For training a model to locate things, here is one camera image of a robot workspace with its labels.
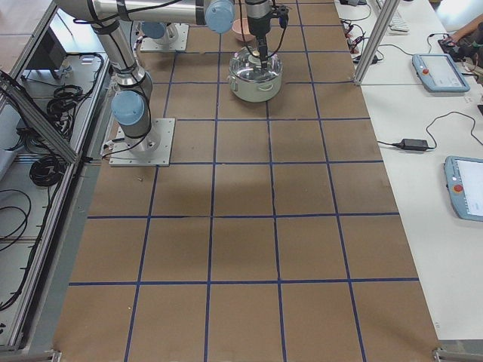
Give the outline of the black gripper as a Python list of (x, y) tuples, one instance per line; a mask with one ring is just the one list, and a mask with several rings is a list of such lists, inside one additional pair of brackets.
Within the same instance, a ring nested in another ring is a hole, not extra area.
[(274, 1), (246, 1), (246, 14), (250, 34), (258, 37), (258, 52), (261, 68), (266, 69), (269, 59), (266, 35), (271, 29), (271, 20), (278, 19), (282, 29), (286, 29), (289, 21), (289, 9), (285, 5), (277, 5)]

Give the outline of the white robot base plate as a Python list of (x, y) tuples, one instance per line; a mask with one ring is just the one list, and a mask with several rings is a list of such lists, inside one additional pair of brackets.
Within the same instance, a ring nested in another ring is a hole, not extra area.
[(174, 118), (155, 118), (151, 131), (138, 143), (138, 140), (126, 138), (120, 126), (116, 136), (124, 138), (113, 146), (113, 155), (109, 156), (109, 165), (113, 167), (168, 167), (174, 138), (176, 120)]

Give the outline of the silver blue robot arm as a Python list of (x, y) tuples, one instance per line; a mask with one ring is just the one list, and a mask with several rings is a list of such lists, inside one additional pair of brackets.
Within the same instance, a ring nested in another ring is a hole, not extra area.
[(150, 152), (159, 137), (150, 111), (152, 79), (134, 56), (133, 45), (120, 22), (182, 23), (207, 26), (223, 34), (235, 20), (232, 1), (58, 1), (57, 6), (75, 23), (91, 26), (108, 56), (120, 91), (112, 113), (125, 135), (126, 149)]
[[(262, 72), (260, 53), (254, 47), (254, 37), (248, 33), (248, 24), (244, 20), (243, 33), (239, 27), (239, 21), (234, 23), (234, 33), (232, 38), (238, 37), (236, 41), (239, 43), (240, 48), (236, 52), (224, 53), (220, 52), (224, 57), (229, 60), (230, 66), (237, 72), (251, 71), (255, 68), (255, 72), (258, 74)], [(142, 34), (138, 41), (140, 43), (140, 51), (145, 53), (202, 53), (196, 51), (193, 46), (196, 35), (208, 34), (212, 38), (216, 39), (216, 45), (219, 44), (220, 35), (212, 32), (205, 27), (195, 27), (189, 30), (188, 24), (182, 23), (152, 23), (141, 22), (140, 33)]]

